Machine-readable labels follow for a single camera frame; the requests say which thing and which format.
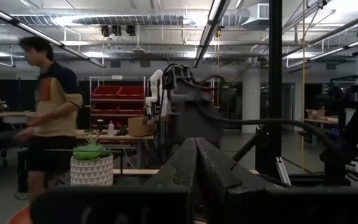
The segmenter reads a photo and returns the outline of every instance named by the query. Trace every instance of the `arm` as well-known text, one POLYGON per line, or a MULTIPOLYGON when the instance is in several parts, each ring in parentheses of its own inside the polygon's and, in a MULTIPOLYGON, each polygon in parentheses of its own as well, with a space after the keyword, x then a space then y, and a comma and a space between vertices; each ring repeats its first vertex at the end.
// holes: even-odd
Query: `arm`
POLYGON ((65 102, 43 115, 45 122, 67 117, 73 112, 78 111, 83 104, 82 95, 77 84, 77 77, 71 70, 67 70, 67 72, 58 77, 56 81, 57 85, 60 85, 59 88, 62 90, 65 102))

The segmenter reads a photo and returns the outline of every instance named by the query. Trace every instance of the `hand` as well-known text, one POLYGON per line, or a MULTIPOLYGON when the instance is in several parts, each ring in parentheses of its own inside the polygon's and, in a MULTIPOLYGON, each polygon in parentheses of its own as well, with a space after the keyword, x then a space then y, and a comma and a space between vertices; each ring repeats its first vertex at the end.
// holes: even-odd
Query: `hand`
POLYGON ((45 124, 47 121, 46 116, 32 116, 29 118, 29 121, 27 122, 28 127, 38 127, 40 125, 45 124))
POLYGON ((17 133, 13 138, 20 143, 26 143, 34 135, 34 128, 26 128, 25 130, 17 133))

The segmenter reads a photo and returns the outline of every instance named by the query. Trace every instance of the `person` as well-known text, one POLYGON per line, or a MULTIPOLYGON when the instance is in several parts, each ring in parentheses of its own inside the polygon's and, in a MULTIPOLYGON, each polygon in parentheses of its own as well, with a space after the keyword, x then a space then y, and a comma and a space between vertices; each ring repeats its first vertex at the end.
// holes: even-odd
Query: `person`
POLYGON ((76 147, 76 117, 83 99, 73 71, 53 60, 52 46, 40 37, 20 40, 25 57, 40 68, 35 93, 36 113, 25 130, 15 136, 27 144, 30 204, 57 179, 70 171, 70 149, 76 147))

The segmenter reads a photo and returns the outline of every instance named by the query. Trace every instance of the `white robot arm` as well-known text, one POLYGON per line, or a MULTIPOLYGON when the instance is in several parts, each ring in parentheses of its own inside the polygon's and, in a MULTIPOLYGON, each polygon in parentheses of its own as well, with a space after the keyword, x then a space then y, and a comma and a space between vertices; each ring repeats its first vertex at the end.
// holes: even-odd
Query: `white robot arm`
MULTIPOLYGON (((150 90, 152 92, 152 96, 146 97, 146 115, 149 119, 154 116, 153 104, 156 104, 158 100, 161 101, 162 93, 164 91, 162 88, 162 75, 163 72, 158 69, 150 77, 150 90)), ((167 94, 164 93, 163 97, 163 105, 160 105, 159 109, 161 116, 165 116, 167 114, 167 94)))

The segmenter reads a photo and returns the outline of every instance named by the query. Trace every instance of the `green plant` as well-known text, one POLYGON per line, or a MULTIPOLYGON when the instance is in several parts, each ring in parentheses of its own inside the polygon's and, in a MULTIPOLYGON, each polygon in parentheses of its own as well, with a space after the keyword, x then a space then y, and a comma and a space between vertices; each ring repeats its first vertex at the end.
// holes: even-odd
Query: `green plant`
POLYGON ((85 139, 88 142, 86 145, 78 146, 73 149, 73 156, 75 159, 91 161, 109 155, 108 150, 98 143, 98 135, 96 137, 88 135, 85 139))

